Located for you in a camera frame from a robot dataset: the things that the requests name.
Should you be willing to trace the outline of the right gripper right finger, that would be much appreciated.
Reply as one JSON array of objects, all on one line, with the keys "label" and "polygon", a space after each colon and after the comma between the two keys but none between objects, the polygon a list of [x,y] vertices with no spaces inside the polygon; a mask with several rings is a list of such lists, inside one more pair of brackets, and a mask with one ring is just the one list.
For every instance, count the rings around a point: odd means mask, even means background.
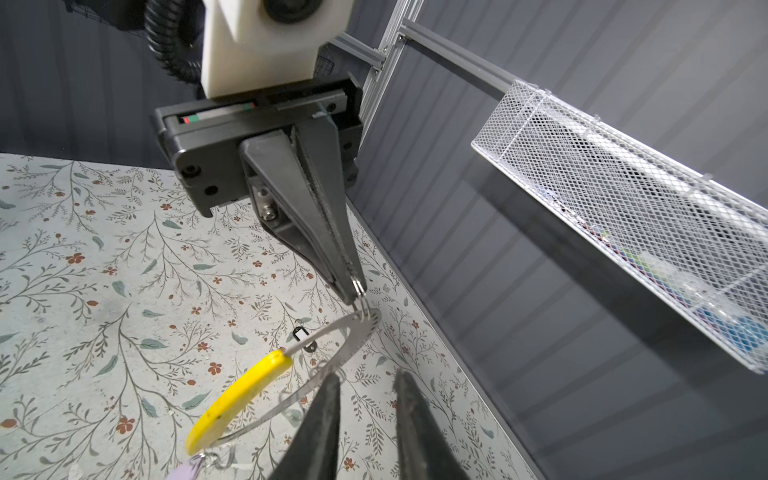
[{"label": "right gripper right finger", "polygon": [[413,376],[399,371],[394,389],[400,478],[467,480]]}]

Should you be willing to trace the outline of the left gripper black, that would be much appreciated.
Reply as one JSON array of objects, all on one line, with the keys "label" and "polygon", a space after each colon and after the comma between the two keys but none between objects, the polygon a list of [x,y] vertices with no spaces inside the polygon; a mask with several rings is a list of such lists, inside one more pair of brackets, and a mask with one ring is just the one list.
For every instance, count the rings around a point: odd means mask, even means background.
[{"label": "left gripper black", "polygon": [[[366,290],[345,193],[357,179],[362,99],[354,77],[336,75],[158,108],[152,122],[203,217],[247,197],[247,185],[267,232],[350,305]],[[294,124],[297,148],[286,135]]]}]

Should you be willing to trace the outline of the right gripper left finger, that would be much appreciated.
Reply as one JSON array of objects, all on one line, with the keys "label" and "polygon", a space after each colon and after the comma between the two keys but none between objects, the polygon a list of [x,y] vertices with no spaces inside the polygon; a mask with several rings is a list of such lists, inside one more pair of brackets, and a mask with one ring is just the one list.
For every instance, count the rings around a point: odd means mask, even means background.
[{"label": "right gripper left finger", "polygon": [[330,374],[270,479],[336,478],[340,404],[340,380],[336,374]]}]

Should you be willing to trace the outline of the brass key purple tag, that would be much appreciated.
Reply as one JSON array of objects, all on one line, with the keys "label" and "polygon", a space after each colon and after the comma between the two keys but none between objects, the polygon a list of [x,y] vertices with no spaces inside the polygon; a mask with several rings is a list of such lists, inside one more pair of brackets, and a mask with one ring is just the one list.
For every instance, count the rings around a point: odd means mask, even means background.
[{"label": "brass key purple tag", "polygon": [[234,464],[236,455],[234,449],[226,454],[213,451],[202,451],[183,462],[167,476],[166,480],[196,480],[205,469],[225,470]]}]

